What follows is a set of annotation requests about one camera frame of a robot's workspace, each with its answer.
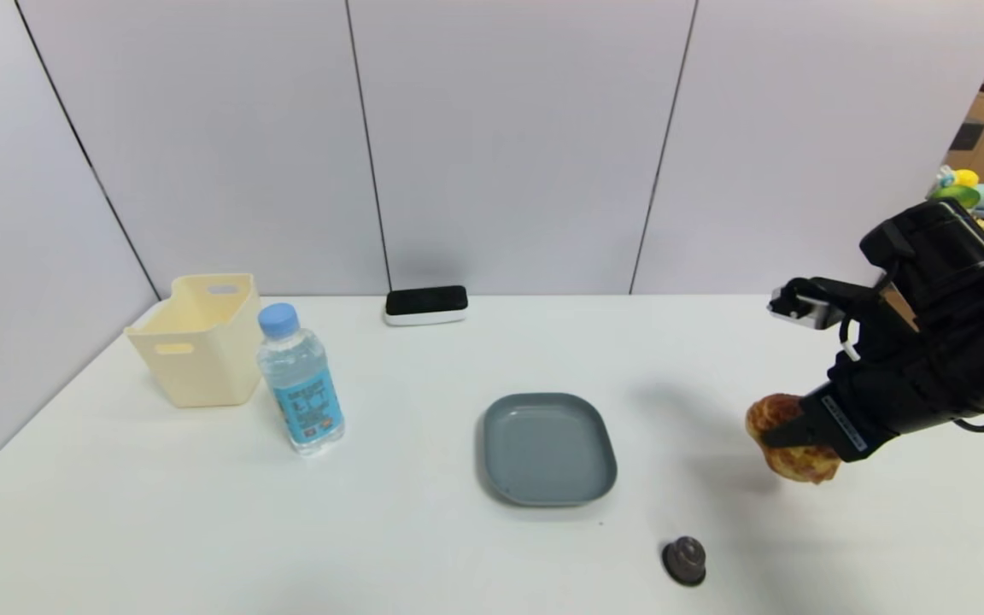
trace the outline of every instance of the blue label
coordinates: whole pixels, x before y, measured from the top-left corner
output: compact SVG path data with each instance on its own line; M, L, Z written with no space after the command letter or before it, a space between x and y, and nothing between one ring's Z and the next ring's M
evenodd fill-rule
M306 382L286 389L272 389L272 392L280 402L280 412L284 413L290 437L297 443L305 444L328 436L343 421L329 367Z

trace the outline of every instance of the basket handle hole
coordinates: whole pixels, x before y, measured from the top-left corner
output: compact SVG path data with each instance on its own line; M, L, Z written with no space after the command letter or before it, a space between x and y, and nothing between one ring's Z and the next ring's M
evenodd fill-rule
M157 354L191 354L192 350L191 343L159 343L154 347Z

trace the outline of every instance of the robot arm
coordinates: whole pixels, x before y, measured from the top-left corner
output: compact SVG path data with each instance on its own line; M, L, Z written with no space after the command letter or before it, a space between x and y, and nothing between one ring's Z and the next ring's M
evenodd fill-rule
M840 324L845 349L799 401L803 415L763 433L768 447L827 444L851 462L903 433L984 415L984 231L952 199L933 200L883 222L860 249L887 272L876 287L796 278L774 292L773 315ZM914 326L883 299L891 283ZM851 320L860 334L848 347Z

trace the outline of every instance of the gray plate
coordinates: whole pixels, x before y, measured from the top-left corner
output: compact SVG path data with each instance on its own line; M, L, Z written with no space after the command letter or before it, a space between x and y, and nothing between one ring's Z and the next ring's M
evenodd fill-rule
M484 413L484 471L523 506L577 506L601 498L618 463L598 410L566 393L500 398Z

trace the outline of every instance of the cream plastic basket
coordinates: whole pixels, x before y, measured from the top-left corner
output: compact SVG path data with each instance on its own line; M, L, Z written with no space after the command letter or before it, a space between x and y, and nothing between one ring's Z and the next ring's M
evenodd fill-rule
M261 380L260 312L253 276L183 276L147 324L124 332L174 406L234 406Z

